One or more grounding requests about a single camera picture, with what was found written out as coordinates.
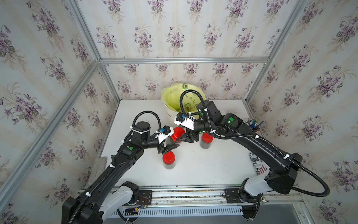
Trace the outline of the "red jar lid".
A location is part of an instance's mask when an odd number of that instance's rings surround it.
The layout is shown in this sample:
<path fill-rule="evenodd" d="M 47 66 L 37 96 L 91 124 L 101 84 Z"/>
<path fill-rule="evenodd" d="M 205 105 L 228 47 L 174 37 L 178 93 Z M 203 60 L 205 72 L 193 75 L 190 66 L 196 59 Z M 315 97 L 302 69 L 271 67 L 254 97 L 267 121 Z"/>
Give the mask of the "red jar lid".
<path fill-rule="evenodd" d="M 181 137 L 183 134 L 185 133 L 185 130 L 181 127 L 176 127 L 174 128 L 174 134 L 171 135 L 171 139 L 174 141 L 174 142 L 178 142 L 180 143 L 180 141 L 177 141 L 177 139 L 179 137 Z"/>

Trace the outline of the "glass tea jar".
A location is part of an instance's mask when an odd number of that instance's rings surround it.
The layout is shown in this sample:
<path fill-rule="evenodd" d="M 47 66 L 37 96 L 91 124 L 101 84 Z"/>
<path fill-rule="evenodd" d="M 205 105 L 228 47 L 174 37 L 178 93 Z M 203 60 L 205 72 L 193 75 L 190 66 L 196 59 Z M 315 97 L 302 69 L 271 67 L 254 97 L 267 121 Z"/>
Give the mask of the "glass tea jar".
<path fill-rule="evenodd" d="M 166 144 L 180 144 L 172 139 L 172 136 L 166 138 Z"/>

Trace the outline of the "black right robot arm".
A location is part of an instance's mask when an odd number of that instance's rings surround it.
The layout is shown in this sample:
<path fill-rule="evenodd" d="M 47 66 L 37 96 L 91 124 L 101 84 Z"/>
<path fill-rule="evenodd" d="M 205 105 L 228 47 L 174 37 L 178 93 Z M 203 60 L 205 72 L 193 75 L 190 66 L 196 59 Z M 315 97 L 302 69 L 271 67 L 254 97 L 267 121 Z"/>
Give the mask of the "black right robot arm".
<path fill-rule="evenodd" d="M 185 90 L 179 99 L 181 112 L 174 122 L 186 128 L 177 140 L 194 143 L 199 133 L 207 133 L 219 140 L 232 140 L 258 156 L 267 166 L 268 173 L 254 178 L 246 178 L 238 189 L 238 199 L 244 203 L 242 216 L 253 221 L 262 204 L 266 192 L 275 191 L 287 195 L 292 190 L 313 197 L 326 197 L 330 194 L 328 184 L 313 171 L 302 165 L 302 156 L 290 154 L 267 139 L 255 133 L 241 118 L 232 113 L 222 115 L 214 102 L 204 100 L 196 90 Z M 294 187 L 299 170 L 316 179 L 324 188 L 316 193 Z"/>

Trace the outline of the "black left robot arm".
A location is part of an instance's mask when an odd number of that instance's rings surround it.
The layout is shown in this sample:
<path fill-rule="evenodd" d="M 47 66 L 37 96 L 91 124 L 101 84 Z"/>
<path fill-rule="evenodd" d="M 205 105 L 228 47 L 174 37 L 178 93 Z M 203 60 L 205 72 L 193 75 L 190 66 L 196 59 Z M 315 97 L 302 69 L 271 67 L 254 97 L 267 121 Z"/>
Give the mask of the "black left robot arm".
<path fill-rule="evenodd" d="M 122 145 L 111 156 L 110 165 L 77 198 L 69 197 L 62 205 L 63 224 L 101 224 L 121 206 L 136 203 L 139 187 L 125 182 L 119 190 L 111 192 L 119 179 L 144 154 L 145 149 L 156 148 L 165 154 L 177 145 L 165 145 L 174 135 L 174 128 L 162 126 L 159 116 L 153 111 L 139 113 L 131 125 Z"/>

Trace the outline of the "left red lid jar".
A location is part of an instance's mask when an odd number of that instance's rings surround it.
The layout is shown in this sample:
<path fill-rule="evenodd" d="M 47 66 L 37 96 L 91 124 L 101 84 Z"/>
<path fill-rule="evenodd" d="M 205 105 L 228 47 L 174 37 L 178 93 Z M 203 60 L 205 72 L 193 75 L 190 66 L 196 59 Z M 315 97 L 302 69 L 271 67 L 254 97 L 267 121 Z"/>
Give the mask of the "left red lid jar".
<path fill-rule="evenodd" d="M 162 161 L 166 169 L 173 169 L 175 166 L 175 154 L 168 152 L 162 156 Z"/>

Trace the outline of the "right red lid jar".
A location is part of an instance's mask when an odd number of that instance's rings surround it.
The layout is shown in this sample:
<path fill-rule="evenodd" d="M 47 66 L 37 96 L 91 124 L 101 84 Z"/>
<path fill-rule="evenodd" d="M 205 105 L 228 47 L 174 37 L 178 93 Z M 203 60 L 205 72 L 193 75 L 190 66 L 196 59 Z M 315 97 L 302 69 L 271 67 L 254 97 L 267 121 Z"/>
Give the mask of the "right red lid jar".
<path fill-rule="evenodd" d="M 209 149 L 211 146 L 211 143 L 213 142 L 213 137 L 209 135 L 208 133 L 203 133 L 200 140 L 200 146 L 203 149 Z"/>

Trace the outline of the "white plastic trash bin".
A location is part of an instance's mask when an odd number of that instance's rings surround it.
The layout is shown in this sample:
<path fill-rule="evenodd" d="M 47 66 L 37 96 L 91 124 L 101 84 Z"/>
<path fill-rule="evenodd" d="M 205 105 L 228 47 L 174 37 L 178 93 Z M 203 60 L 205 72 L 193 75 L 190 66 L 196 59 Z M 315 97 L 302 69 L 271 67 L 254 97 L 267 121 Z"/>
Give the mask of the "white plastic trash bin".
<path fill-rule="evenodd" d="M 167 115 L 172 119 L 179 113 L 169 105 L 164 104 L 164 106 L 165 106 L 165 110 L 166 110 Z"/>

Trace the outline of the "green avocado print bag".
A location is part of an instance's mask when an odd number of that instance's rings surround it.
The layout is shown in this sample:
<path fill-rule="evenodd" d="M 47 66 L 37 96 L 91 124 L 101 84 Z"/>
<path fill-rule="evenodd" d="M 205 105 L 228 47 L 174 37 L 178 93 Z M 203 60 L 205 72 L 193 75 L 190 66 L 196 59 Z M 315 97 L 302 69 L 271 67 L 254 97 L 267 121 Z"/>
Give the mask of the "green avocado print bag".
<path fill-rule="evenodd" d="M 206 96 L 201 88 L 187 83 L 176 83 L 161 91 L 161 100 L 170 110 L 181 112 L 180 97 L 186 90 L 195 90 L 202 96 L 204 100 L 206 99 Z M 193 113 L 197 111 L 196 106 L 200 102 L 201 100 L 196 94 L 189 92 L 184 95 L 182 105 L 186 113 Z"/>

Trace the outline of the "pens in cup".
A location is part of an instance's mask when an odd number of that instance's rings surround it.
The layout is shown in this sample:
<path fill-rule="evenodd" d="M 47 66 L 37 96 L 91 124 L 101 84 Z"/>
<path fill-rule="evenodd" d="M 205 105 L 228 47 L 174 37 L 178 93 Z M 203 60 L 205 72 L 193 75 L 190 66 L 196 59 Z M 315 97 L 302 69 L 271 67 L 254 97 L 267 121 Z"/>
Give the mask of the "pens in cup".
<path fill-rule="evenodd" d="M 264 121 L 259 121 L 257 119 L 248 119 L 246 124 L 248 125 L 248 127 L 254 131 L 254 132 L 258 132 L 261 130 L 261 127 L 264 124 Z"/>

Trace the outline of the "printed paper scrap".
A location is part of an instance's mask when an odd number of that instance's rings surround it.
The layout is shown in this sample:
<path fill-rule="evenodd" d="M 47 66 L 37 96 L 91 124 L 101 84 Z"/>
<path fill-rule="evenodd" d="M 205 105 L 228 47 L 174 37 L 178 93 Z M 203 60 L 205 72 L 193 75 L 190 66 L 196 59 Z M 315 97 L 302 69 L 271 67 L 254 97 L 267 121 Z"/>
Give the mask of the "printed paper scrap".
<path fill-rule="evenodd" d="M 253 167 L 256 171 L 257 175 L 265 174 L 268 170 L 267 164 L 263 162 L 262 159 L 260 159 L 258 156 L 256 156 L 253 153 L 249 154 L 249 158 L 253 164 Z"/>

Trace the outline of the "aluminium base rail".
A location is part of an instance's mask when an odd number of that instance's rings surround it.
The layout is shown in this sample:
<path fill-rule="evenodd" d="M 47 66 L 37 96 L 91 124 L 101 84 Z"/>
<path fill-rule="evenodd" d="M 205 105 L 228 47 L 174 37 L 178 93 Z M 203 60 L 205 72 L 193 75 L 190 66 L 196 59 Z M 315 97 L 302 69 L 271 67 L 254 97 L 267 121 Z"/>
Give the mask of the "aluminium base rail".
<path fill-rule="evenodd" d="M 120 187 L 104 191 L 90 189 L 77 198 L 68 198 L 62 208 L 62 223 L 67 224 L 76 214 L 74 224 L 102 224 L 108 218 L 119 218 L 132 223 L 145 217 L 199 217 L 238 215 L 255 219 L 266 205 L 288 205 L 293 209 L 293 220 L 312 224 L 303 198 L 292 193 L 266 193 L 263 198 L 244 202 L 239 185 L 202 186 L 147 186 L 139 187 L 125 182 Z"/>

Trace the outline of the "aluminium frame bars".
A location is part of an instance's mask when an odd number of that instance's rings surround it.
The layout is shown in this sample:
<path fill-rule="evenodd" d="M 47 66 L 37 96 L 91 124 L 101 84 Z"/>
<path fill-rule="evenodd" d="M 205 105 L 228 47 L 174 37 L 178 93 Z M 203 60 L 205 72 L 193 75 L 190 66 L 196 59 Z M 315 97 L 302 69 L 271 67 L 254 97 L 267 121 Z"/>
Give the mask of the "aluminium frame bars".
<path fill-rule="evenodd" d="M 1 207 L 23 183 L 41 143 L 71 108 L 112 111 L 126 78 L 162 85 L 178 67 L 267 64 L 302 1 L 1 1 Z"/>

